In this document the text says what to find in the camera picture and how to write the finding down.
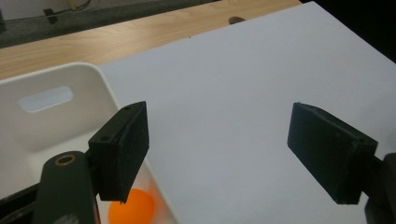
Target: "wooden surface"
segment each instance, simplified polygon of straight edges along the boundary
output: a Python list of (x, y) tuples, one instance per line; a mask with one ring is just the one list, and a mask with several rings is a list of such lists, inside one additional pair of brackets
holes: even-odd
[(300, 5), (298, 0), (222, 0), (71, 35), (0, 49), (0, 79), (71, 62), (101, 64)]

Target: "white bin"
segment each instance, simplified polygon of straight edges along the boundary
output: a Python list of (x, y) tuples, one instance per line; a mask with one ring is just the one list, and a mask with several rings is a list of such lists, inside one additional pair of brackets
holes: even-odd
[[(0, 198), (37, 183), (49, 158), (65, 151), (85, 152), (88, 140), (119, 108), (101, 71), (88, 63), (0, 81)], [(147, 161), (133, 188), (154, 200), (152, 223), (177, 223)], [(108, 222), (109, 204), (98, 198), (102, 223)]]

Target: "white board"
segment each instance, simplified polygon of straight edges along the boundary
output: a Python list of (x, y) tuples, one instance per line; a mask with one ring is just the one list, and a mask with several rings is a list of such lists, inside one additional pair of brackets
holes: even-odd
[(121, 105), (148, 102), (148, 160), (183, 223), (365, 222), (288, 149), (294, 102), (396, 149), (396, 66), (315, 3), (100, 66)]

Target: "screw hole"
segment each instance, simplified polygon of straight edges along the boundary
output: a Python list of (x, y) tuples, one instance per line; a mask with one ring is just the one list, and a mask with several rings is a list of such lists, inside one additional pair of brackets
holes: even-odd
[(55, 165), (57, 166), (66, 166), (70, 163), (73, 163), (76, 160), (76, 156), (75, 155), (64, 155), (60, 158), (58, 158), (58, 160), (55, 161)]
[(241, 17), (230, 17), (230, 19), (228, 19), (228, 23), (230, 23), (230, 25), (236, 24), (241, 21), (245, 21), (245, 19)]

